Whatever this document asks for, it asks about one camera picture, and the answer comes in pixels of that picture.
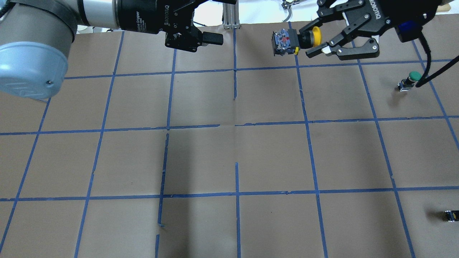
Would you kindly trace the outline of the yellow push button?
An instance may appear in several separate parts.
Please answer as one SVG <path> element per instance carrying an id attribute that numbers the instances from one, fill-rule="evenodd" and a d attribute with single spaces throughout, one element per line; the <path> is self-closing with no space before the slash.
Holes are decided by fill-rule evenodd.
<path id="1" fill-rule="evenodd" d="M 322 43 L 322 33 L 319 27 L 312 30 L 300 32 L 295 29 L 280 29 L 273 31 L 271 44 L 273 55 L 283 56 L 285 54 L 297 55 L 301 49 L 310 49 Z"/>

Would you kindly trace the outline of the green push button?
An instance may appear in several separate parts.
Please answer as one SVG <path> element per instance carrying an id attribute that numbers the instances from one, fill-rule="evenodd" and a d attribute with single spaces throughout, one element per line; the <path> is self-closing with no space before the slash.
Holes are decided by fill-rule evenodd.
<path id="1" fill-rule="evenodd" d="M 417 71 L 412 71 L 408 74 L 407 78 L 401 80 L 397 84 L 397 88 L 399 92 L 408 92 L 411 88 L 415 86 L 422 78 L 421 73 Z"/>

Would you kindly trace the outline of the aluminium frame post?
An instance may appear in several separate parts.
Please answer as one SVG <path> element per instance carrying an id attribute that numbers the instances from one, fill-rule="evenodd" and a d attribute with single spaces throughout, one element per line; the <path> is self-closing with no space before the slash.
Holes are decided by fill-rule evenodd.
<path id="1" fill-rule="evenodd" d="M 222 24 L 226 30 L 240 29 L 238 1 L 235 4 L 223 3 Z"/>

